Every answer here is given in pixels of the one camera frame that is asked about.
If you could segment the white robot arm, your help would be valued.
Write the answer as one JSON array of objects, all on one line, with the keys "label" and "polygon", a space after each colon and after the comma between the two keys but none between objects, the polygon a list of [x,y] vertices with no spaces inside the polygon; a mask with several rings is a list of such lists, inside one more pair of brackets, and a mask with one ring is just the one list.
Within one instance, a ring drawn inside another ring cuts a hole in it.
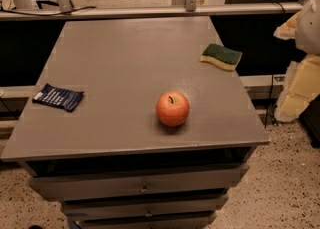
[{"label": "white robot arm", "polygon": [[308,0],[297,19],[296,47],[320,55],[320,0]]}]

